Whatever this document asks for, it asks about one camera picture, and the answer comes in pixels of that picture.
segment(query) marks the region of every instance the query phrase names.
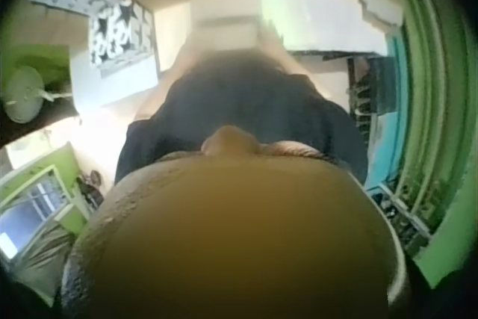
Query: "dark shirt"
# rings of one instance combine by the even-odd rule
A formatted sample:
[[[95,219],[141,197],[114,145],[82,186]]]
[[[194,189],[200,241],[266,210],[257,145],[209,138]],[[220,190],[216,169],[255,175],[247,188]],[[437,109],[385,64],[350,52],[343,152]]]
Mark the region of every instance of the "dark shirt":
[[[261,143],[304,143],[345,163],[361,183],[367,177],[367,150],[354,121],[306,76],[286,75],[256,55],[222,55],[176,81],[151,119],[129,126],[115,182],[168,153],[199,151],[225,125]]]

